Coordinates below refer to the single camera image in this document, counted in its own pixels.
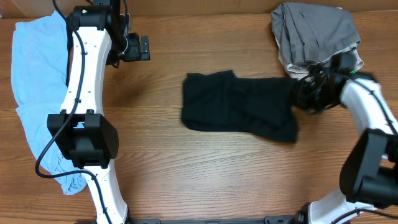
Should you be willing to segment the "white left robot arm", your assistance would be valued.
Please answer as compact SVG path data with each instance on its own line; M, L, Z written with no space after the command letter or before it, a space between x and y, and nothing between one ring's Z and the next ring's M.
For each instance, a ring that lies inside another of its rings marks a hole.
M71 33L72 67L59 113L49 114L47 128L73 171L86 180L96 209L95 223L132 223L119 188L115 158L116 128L104 117L103 83L106 66L150 60L149 38L131 33L126 1L90 1L64 18Z

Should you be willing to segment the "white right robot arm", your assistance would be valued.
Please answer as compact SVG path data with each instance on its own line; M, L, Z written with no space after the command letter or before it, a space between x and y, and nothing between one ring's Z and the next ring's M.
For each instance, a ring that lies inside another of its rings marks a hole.
M312 65L294 87L292 100L309 114L335 106L348 109L359 140L341 168L339 186L326 197L306 203L290 223L349 223L362 213L390 219L383 209L397 205L397 120L372 73L354 69L354 57L341 53L327 66Z

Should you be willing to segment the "black t-shirt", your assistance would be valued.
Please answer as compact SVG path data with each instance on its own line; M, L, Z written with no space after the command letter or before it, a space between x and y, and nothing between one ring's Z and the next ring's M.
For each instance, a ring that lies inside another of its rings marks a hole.
M238 78L233 71L189 73L183 81L182 123L209 132L244 132L296 142L292 113L293 78Z

